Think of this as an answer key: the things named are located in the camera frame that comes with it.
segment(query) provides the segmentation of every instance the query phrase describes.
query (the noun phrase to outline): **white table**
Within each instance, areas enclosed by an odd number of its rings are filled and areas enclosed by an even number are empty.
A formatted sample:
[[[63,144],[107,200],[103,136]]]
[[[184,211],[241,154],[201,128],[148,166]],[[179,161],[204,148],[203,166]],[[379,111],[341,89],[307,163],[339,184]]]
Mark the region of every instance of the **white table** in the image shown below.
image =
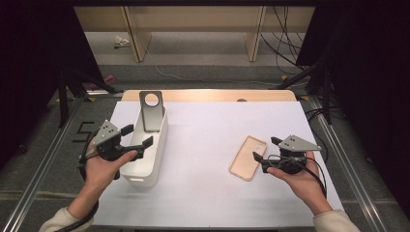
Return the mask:
[[[265,157],[278,154],[270,137],[289,134],[314,142],[296,101],[170,102],[168,135],[158,182],[151,188],[114,181],[100,199],[94,225],[132,228],[285,228],[312,226],[312,213],[290,187],[260,166],[246,182],[228,171],[246,136],[268,142]],[[139,102],[118,102],[111,122],[134,123]],[[131,136],[123,139],[127,145]],[[328,200],[343,209],[325,171]]]

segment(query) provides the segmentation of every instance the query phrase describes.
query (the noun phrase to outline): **black cable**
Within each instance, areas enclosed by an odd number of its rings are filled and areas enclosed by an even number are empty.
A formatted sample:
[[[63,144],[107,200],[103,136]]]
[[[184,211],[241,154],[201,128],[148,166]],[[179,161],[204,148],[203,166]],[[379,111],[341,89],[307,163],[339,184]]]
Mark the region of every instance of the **black cable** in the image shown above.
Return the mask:
[[[275,33],[272,33],[272,35],[274,35],[274,37],[275,37],[278,41],[280,41],[280,38],[278,38],[278,36],[275,35]],[[283,44],[291,45],[291,46],[293,46],[293,47],[295,47],[295,48],[301,49],[299,46],[296,46],[296,45],[294,45],[294,44],[290,44],[290,43],[287,43],[287,42],[285,42],[285,41],[281,41],[281,42],[282,42]]]
[[[314,112],[311,116],[310,116],[310,118],[307,120],[307,123],[308,123],[308,125],[310,126],[310,129],[311,129],[311,131],[313,132],[313,134],[320,140],[320,142],[323,144],[323,147],[325,148],[325,157],[324,157],[324,159],[323,159],[323,161],[325,162],[325,163],[327,163],[328,162],[328,159],[329,159],[329,149],[328,149],[328,146],[326,145],[326,143],[325,143],[325,141],[319,136],[319,134],[312,128],[312,126],[311,126],[311,120],[315,117],[315,116],[318,116],[318,115],[320,115],[322,112],[323,112],[323,108],[320,108],[320,109],[312,109],[312,110],[310,110],[310,111],[307,111],[307,112],[305,112],[305,114],[308,114],[308,113],[310,113],[310,112]]]
[[[93,132],[91,134],[91,136],[89,136],[87,142],[84,145],[84,148],[82,149],[82,154],[80,156],[79,162],[78,162],[78,171],[79,174],[81,175],[81,178],[83,181],[85,181],[86,179],[86,172],[85,172],[85,163],[87,162],[87,159],[85,158],[85,154],[87,154],[87,149],[88,149],[88,145],[90,144],[91,140],[93,139],[93,137],[95,137],[97,134],[97,131]],[[57,232],[69,232],[69,231],[73,231],[76,228],[80,227],[81,225],[85,224],[87,221],[89,221],[91,218],[93,218],[93,216],[96,214],[97,210],[99,209],[99,201],[96,202],[96,204],[93,206],[93,209],[91,210],[91,212],[85,217],[82,218],[81,220],[68,225],[64,228],[61,228],[59,230],[57,230]]]
[[[308,159],[308,160],[313,160],[313,161],[316,163],[316,165],[320,168],[320,170],[322,171],[322,168],[320,167],[319,163],[316,162],[316,160],[310,159],[310,158],[306,158],[306,159]],[[294,161],[294,163],[296,163],[298,166],[300,166],[301,168],[303,168],[308,174],[310,174],[310,175],[317,181],[317,183],[319,184],[320,188],[322,189],[323,195],[325,196],[325,198],[327,198],[328,192],[327,192],[325,186],[323,185],[322,181],[320,181],[320,178],[319,178],[316,174],[314,174],[310,169],[308,169],[307,167],[305,167],[304,165],[301,165],[300,163],[298,163],[298,162],[296,162],[296,161]]]
[[[296,61],[295,54],[293,53],[292,48],[291,48],[291,44],[292,44],[292,46],[293,46],[293,43],[292,43],[292,41],[290,40],[289,35],[287,34],[287,16],[288,16],[288,14],[289,14],[289,7],[284,6],[283,9],[284,9],[284,16],[283,16],[283,17],[284,17],[284,22],[283,22],[283,24],[282,24],[282,21],[280,20],[280,18],[279,18],[279,16],[278,16],[277,9],[276,9],[275,6],[274,6],[275,15],[277,16],[277,19],[278,19],[280,28],[282,29],[282,35],[280,36],[280,40],[283,38],[283,35],[286,36],[286,39],[287,39],[287,41],[288,41],[288,43],[289,43],[289,51],[290,51],[290,53],[292,54],[293,59]]]
[[[323,184],[323,187],[324,187],[324,188],[323,188],[322,190],[324,190],[325,197],[327,197],[328,185],[326,184],[325,173],[323,172],[322,167],[320,166],[320,164],[319,164],[315,159],[312,159],[312,158],[307,158],[307,159],[308,159],[308,160],[313,160],[313,161],[316,163],[316,165],[319,167],[319,170],[320,170],[320,172],[322,173],[322,178],[323,178],[323,183],[320,182],[319,185],[320,185],[320,184]]]
[[[282,55],[278,50],[274,49],[274,48],[265,40],[265,38],[263,37],[262,34],[261,34],[260,36],[261,36],[262,40],[265,42],[265,44],[266,44],[269,48],[271,48],[271,49],[274,51],[274,53],[277,55],[277,57],[280,56],[281,58],[283,58],[284,60],[286,60],[286,61],[289,62],[290,64],[294,65],[296,68],[298,68],[298,69],[300,69],[300,70],[302,70],[302,71],[304,70],[303,68],[297,66],[295,62],[289,60],[289,59],[286,58],[284,55]]]

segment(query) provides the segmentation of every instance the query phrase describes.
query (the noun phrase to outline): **floor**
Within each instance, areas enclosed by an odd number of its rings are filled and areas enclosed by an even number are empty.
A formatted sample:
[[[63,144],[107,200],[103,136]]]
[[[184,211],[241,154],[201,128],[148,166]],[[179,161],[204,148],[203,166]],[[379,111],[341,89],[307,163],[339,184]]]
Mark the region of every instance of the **floor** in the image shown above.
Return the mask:
[[[87,38],[93,49],[96,60],[101,66],[102,73],[129,73],[133,75],[135,68],[139,72],[144,72],[149,82],[153,76],[168,76],[170,82],[178,84],[172,88],[259,88],[266,89],[272,87],[272,83],[279,84],[282,77],[291,77],[297,72],[291,64],[278,58],[277,55],[261,41],[258,49],[257,60],[249,62],[247,49],[241,33],[154,33],[148,46],[148,54],[144,62],[136,63],[133,59],[132,51],[129,47],[114,48],[115,37],[119,36],[128,40],[127,33],[87,33]],[[291,35],[291,41],[296,46],[300,46],[301,39],[304,35]],[[278,47],[278,40],[272,34],[264,34],[264,38],[272,45]],[[289,46],[281,45],[279,51],[288,59],[293,59],[289,52]],[[266,73],[264,69],[278,69],[272,79],[257,79],[258,83],[238,83],[244,80],[239,78],[238,70],[241,71],[258,71]],[[200,72],[214,72],[218,70],[218,76],[226,76],[229,83],[202,83],[195,85],[187,78],[196,78],[201,76]],[[131,82],[132,79],[126,79],[123,76],[117,76],[118,87],[135,88]],[[152,83],[141,84],[141,88],[163,88],[163,83],[152,80]],[[291,90],[295,95],[304,94],[306,80],[292,86]],[[17,203],[23,197],[23,192],[33,181],[33,176],[38,171],[37,168],[42,164],[44,154],[49,153],[49,145],[53,143],[53,138],[58,133],[59,110],[56,96],[50,101],[50,111],[45,113],[39,122],[31,137],[27,139],[28,152],[26,154],[17,154],[10,163],[0,172],[0,227],[4,227],[7,218],[12,216]],[[94,121],[96,125],[105,118],[110,117],[115,103],[119,101],[115,98],[99,98],[83,103],[75,113],[73,126],[69,128],[69,134],[64,137],[67,142],[62,143],[59,147],[59,154],[53,157],[51,165],[45,171],[44,181],[39,185],[35,192],[35,197],[30,202],[31,207],[24,212],[24,220],[19,225],[20,231],[36,231],[40,225],[52,217],[53,213],[59,208],[70,204],[75,197],[75,190],[81,187],[78,176],[75,171],[75,158],[72,151],[80,151],[82,144],[72,143],[72,140],[78,139],[79,135],[76,130],[84,121]],[[300,100],[304,111],[312,109],[310,101]],[[410,231],[410,223],[407,217],[400,210],[389,190],[385,187],[377,170],[366,161],[366,151],[362,148],[359,139],[356,137],[348,120],[344,117],[343,112],[335,110],[333,115],[333,129],[350,158],[353,166],[361,179],[366,190],[366,194],[377,207],[378,212],[384,225],[385,230],[380,231]],[[90,125],[84,125],[87,131]],[[320,121],[313,120],[311,127],[322,137],[326,144],[329,141],[323,130]],[[328,170],[337,188],[337,193],[345,208],[345,211],[352,218],[353,222],[358,225],[362,231],[371,231],[369,220],[363,213],[362,207],[352,191],[349,182],[343,174],[334,149],[329,146],[329,161],[327,162]],[[119,230],[112,228],[91,228],[90,231],[132,231]],[[293,228],[285,231],[313,231],[309,228]]]

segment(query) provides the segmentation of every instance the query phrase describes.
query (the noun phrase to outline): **beige phone case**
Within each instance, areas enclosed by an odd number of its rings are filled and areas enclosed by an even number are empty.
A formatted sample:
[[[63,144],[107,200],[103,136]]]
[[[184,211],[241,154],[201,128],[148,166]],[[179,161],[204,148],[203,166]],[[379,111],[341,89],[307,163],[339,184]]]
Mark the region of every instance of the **beige phone case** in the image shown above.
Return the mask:
[[[252,136],[248,136],[239,149],[235,159],[232,161],[229,171],[245,181],[250,181],[255,173],[257,165],[259,164],[254,160],[252,152],[256,152],[257,154],[263,156],[266,146],[266,142]]]

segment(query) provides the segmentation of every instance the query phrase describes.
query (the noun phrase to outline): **metal frame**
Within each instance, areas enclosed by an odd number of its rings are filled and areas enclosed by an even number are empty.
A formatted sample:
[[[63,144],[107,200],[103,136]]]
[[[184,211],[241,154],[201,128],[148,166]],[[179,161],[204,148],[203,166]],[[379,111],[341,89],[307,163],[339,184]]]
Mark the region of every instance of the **metal frame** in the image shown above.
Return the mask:
[[[9,220],[7,221],[6,226],[3,229],[4,232],[18,231],[21,223],[24,221],[24,218],[34,201],[37,191],[39,190],[45,179],[48,169],[53,164],[54,159],[58,151],[60,150],[60,147],[67,135],[67,131],[70,129],[71,121],[73,120],[76,111],[82,105],[83,101],[84,99],[82,98],[74,100],[72,112],[70,113],[66,124],[64,125],[64,127],[59,128],[57,133],[55,134],[54,139],[48,147],[48,150],[45,153],[39,167],[37,168],[36,173],[31,179],[30,184],[23,192],[13,212],[11,213]]]
[[[315,96],[310,96],[310,104],[313,109],[321,108],[319,100]],[[352,165],[350,159],[346,155],[343,146],[337,138],[337,135],[332,127],[328,125],[326,119],[319,115],[319,122],[322,126],[323,131],[328,138],[335,155],[337,157],[338,163],[340,164],[341,169],[343,170],[344,176],[346,177],[350,188],[355,194],[359,205],[361,206],[363,213],[367,219],[368,224],[372,231],[388,231],[385,223],[383,222],[379,211],[377,210],[376,205],[371,200],[368,195],[362,181],[360,180],[354,166]]]

